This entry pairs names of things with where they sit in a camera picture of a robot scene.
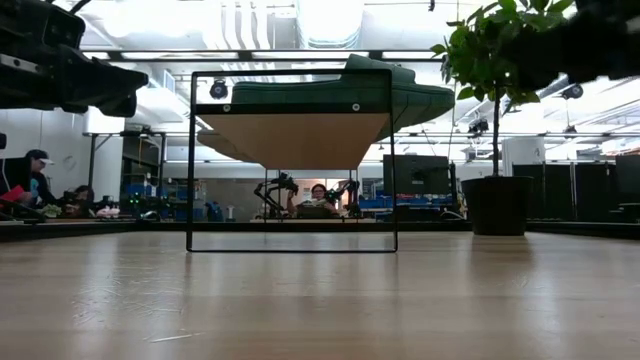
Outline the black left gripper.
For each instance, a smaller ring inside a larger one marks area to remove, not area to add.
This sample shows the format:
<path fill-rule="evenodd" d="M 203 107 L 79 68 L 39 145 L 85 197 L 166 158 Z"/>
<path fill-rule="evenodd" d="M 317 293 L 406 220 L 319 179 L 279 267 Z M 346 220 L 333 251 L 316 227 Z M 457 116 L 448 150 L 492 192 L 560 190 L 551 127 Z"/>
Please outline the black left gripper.
<path fill-rule="evenodd" d="M 134 116 L 136 92 L 149 76 L 84 56 L 76 49 L 85 29 L 80 17 L 51 1 L 1 0 L 1 107 L 49 110 L 62 103 Z M 61 101 L 55 95 L 60 61 Z"/>

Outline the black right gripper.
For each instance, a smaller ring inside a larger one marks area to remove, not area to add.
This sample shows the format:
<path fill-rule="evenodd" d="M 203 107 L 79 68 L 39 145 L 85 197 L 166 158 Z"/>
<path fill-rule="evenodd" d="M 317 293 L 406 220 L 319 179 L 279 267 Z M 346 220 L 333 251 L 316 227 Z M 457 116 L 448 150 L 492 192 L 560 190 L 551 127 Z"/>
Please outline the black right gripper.
<path fill-rule="evenodd" d="M 639 0 L 577 0 L 576 8 L 569 21 L 542 31 L 523 27 L 503 42 L 515 86 L 539 90 L 560 74 L 570 84 L 639 76 Z"/>

